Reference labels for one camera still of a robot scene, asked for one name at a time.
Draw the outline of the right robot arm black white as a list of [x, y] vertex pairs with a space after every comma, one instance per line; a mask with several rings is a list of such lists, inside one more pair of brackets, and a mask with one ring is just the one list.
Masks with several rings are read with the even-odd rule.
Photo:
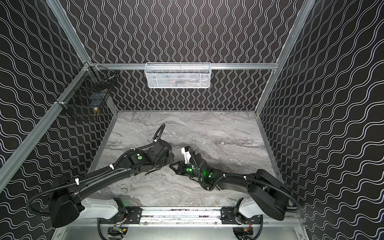
[[170, 164], [176, 175], [197, 182], [208, 192], [230, 190], [249, 195], [248, 199], [239, 200], [236, 206], [243, 218], [267, 215], [282, 221], [286, 213], [301, 211], [300, 203], [292, 196], [292, 191], [263, 169], [251, 174], [227, 173], [209, 166], [201, 154], [190, 147], [182, 148], [182, 154], [184, 161]]

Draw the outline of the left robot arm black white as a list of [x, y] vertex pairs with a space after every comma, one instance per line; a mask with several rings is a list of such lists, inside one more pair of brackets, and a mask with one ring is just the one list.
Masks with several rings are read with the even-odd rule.
[[93, 193], [120, 180], [151, 174], [174, 161], [172, 146], [161, 139], [162, 124], [145, 146], [124, 152], [114, 163], [78, 178], [61, 178], [50, 190], [38, 193], [27, 203], [27, 211], [49, 217], [54, 228], [64, 227], [86, 211], [84, 200]]

